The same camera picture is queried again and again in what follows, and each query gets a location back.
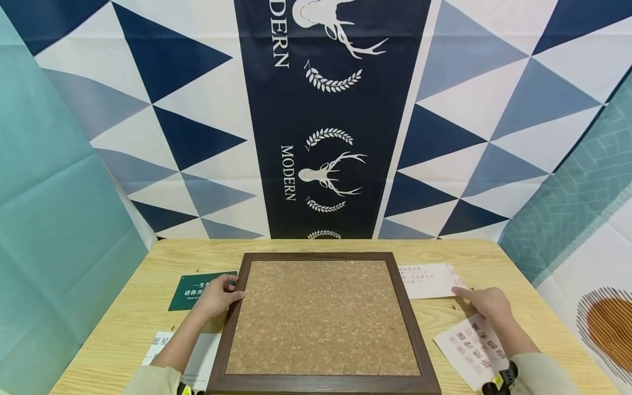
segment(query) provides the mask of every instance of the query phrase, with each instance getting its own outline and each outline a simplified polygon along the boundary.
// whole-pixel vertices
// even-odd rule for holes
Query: navy blue banner
[[[430,0],[235,0],[272,238],[371,238]]]

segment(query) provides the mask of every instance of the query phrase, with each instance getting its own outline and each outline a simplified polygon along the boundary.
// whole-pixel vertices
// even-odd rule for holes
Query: blue and white triangle pattern
[[[68,26],[13,23],[152,229],[268,238],[234,2],[77,3]]]
[[[374,235],[499,239],[632,65],[632,8],[577,3],[595,18],[569,26],[567,0],[441,2]]]

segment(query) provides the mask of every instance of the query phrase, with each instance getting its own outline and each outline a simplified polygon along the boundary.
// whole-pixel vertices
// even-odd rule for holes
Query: fabric backdrop
[[[147,248],[0,9],[0,392],[48,394]]]
[[[164,238],[488,238],[632,64],[612,0],[0,0]]]
[[[632,77],[501,246],[588,352],[632,394]]]

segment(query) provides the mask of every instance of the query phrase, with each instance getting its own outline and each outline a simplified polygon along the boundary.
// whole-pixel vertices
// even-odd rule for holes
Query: light wood tabletop
[[[398,265],[452,263],[469,287],[498,286],[518,322],[555,357],[582,394],[617,394],[507,255],[477,240],[163,240],[151,249],[52,390],[53,394],[120,394],[156,332],[175,331],[186,311],[168,312],[180,276],[238,270],[245,252],[392,252]],[[443,394],[472,393],[433,338],[466,318],[454,298],[412,300]],[[207,332],[221,332],[224,317]]]

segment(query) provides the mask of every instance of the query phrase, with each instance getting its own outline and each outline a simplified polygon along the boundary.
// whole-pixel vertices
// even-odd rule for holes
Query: person's left hand
[[[193,310],[202,314],[206,319],[216,317],[226,311],[232,302],[243,299],[244,291],[235,291],[231,282],[237,281],[237,276],[222,274],[204,288],[204,292],[195,302]]]

